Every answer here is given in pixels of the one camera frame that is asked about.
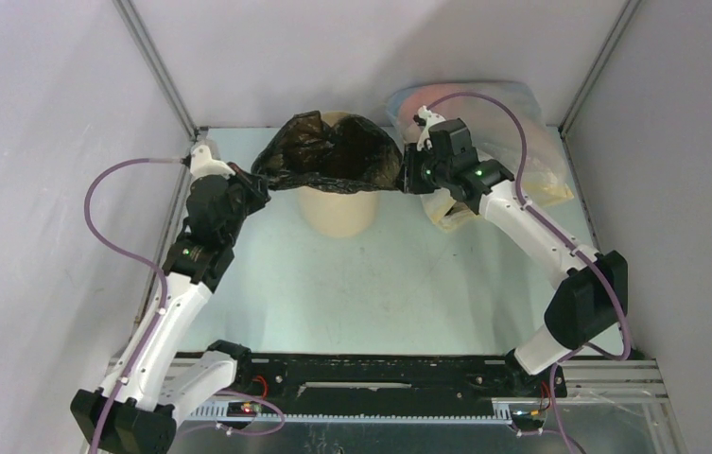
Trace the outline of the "black plastic trash bag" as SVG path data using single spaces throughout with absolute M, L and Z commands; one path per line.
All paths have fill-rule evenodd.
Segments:
M 311 111 L 294 115 L 275 133 L 251 173 L 272 191 L 309 187 L 350 195 L 395 190 L 401 164 L 395 140 L 368 118 L 347 113 L 330 125 Z

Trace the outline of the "beige round trash bin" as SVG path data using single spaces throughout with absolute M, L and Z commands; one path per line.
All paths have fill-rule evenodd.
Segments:
M 346 112 L 322 113 L 321 121 L 333 131 L 334 146 L 317 156 L 308 170 L 328 179 L 351 181 L 362 177 L 373 157 L 374 140 L 359 132 Z M 346 238 L 359 235 L 374 223 L 379 196 L 374 191 L 344 194 L 303 186 L 298 203 L 305 221 L 315 231 Z

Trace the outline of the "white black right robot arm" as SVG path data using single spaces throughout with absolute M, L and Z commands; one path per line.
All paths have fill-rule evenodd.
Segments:
M 582 245 L 521 189 L 517 178 L 495 159 L 481 160 L 460 119 L 417 113 L 422 131 L 404 151 L 403 190 L 447 195 L 506 234 L 547 273 L 555 293 L 535 334 L 512 350 L 504 371 L 508 389 L 528 395 L 542 372 L 624 319 L 628 268 L 618 252 Z

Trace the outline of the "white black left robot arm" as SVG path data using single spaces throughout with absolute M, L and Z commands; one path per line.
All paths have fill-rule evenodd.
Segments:
M 105 246 L 151 268 L 157 293 L 129 345 L 93 392 L 79 390 L 71 412 L 97 453 L 166 453 L 188 416 L 216 392 L 243 393 L 253 382 L 242 361 L 249 349 L 222 341 L 172 380 L 166 374 L 180 340 L 210 301 L 234 259 L 244 220 L 269 202 L 266 180 L 234 163 L 214 161 L 191 173 L 182 230 L 157 265 L 108 240 L 95 227 L 91 201 L 103 179 L 131 161 L 103 171 L 89 186 L 83 210 L 90 232 Z

